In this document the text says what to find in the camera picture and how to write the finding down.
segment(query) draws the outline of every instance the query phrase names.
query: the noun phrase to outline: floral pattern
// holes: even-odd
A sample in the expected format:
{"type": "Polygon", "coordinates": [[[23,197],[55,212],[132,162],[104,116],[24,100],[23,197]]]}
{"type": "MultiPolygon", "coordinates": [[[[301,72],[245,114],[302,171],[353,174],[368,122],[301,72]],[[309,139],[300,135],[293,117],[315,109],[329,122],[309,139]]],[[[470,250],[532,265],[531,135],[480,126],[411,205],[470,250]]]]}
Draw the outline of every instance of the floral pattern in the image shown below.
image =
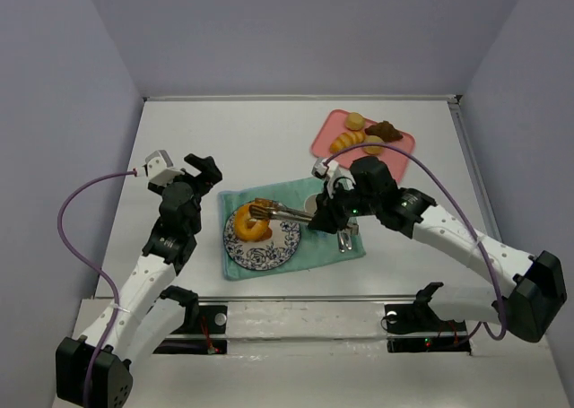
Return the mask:
{"type": "Polygon", "coordinates": [[[270,221],[269,227],[273,236],[261,242],[244,242],[235,235],[234,212],[223,229],[223,245],[227,254],[239,266],[252,271],[275,269],[289,260],[301,239],[300,226],[297,222],[270,221]]]}

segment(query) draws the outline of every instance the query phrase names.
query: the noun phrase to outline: wall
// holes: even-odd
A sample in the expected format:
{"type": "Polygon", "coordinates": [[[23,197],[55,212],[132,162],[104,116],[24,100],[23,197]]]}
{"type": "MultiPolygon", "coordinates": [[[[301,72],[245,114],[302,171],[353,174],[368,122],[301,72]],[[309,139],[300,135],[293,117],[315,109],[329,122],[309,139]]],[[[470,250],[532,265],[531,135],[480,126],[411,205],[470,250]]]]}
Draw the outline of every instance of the wall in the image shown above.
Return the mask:
{"type": "Polygon", "coordinates": [[[145,96],[461,93],[517,0],[93,0],[145,96]]]}
{"type": "Polygon", "coordinates": [[[572,0],[520,0],[462,107],[504,240],[561,258],[570,301],[550,341],[574,404],[572,18],[572,0]]]}
{"type": "MultiPolygon", "coordinates": [[[[95,275],[57,236],[84,181],[125,169],[142,100],[91,0],[0,0],[0,404],[51,406],[54,352],[95,275]]],[[[121,182],[95,187],[65,220],[100,261],[121,182]]]]}

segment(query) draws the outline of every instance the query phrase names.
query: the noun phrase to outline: pink tray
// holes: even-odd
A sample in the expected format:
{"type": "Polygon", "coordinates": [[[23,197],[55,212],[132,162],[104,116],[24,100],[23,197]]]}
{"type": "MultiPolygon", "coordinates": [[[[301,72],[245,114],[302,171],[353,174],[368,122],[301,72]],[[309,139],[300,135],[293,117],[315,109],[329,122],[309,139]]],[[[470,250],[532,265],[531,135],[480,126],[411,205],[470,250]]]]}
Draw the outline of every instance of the pink tray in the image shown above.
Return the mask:
{"type": "MultiPolygon", "coordinates": [[[[344,120],[347,118],[347,115],[349,115],[349,112],[341,109],[335,109],[329,114],[325,120],[325,123],[321,127],[321,130],[319,130],[315,141],[313,141],[313,144],[311,145],[311,152],[313,155],[322,158],[326,158],[331,155],[331,152],[329,151],[331,143],[333,143],[338,135],[349,131],[344,126],[344,120]]],[[[373,124],[377,123],[365,118],[365,127],[372,126],[373,124]]],[[[414,138],[403,131],[401,131],[401,133],[403,134],[403,139],[397,142],[392,142],[390,144],[403,151],[413,152],[414,138]]],[[[365,151],[362,149],[352,150],[346,152],[343,155],[340,155],[335,160],[344,168],[349,169],[351,167],[351,163],[366,155],[368,154],[365,153],[365,151]]],[[[384,150],[381,154],[378,155],[378,159],[384,161],[387,164],[391,175],[396,180],[396,182],[401,182],[409,159],[407,159],[404,155],[392,150],[384,150]]]]}

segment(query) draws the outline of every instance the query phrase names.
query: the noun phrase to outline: teal towel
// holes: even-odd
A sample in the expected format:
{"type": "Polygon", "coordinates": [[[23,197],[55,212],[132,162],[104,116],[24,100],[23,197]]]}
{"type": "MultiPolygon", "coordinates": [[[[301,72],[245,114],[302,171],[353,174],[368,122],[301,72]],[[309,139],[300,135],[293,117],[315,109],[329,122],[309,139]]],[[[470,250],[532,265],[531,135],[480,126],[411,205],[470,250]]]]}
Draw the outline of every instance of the teal towel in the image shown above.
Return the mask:
{"type": "MultiPolygon", "coordinates": [[[[316,178],[305,178],[297,181],[283,182],[271,186],[255,187],[243,191],[223,191],[219,194],[222,232],[230,215],[241,205],[257,197],[281,202],[290,208],[301,209],[310,195],[320,193],[323,182],[316,178]]],[[[269,271],[250,271],[236,264],[223,249],[223,273],[231,281],[240,281],[258,276],[275,275],[278,273],[302,271],[332,263],[363,257],[365,248],[361,235],[352,237],[352,251],[339,252],[336,235],[309,230],[301,224],[301,239],[297,251],[287,262],[269,271]]]]}

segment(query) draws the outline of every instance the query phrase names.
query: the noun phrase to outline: orange bread ring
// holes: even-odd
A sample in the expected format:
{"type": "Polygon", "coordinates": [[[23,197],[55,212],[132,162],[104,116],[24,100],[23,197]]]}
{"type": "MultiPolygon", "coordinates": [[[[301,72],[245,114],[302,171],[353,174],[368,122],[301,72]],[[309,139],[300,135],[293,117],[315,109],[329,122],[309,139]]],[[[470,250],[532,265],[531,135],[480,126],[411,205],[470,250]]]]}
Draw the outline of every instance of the orange bread ring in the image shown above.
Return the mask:
{"type": "Polygon", "coordinates": [[[233,222],[233,229],[237,237],[245,242],[259,240],[265,234],[265,231],[269,227],[269,221],[257,220],[253,227],[248,226],[248,221],[251,219],[251,214],[249,213],[249,206],[252,205],[244,204],[237,210],[235,215],[235,221],[233,222]]]}

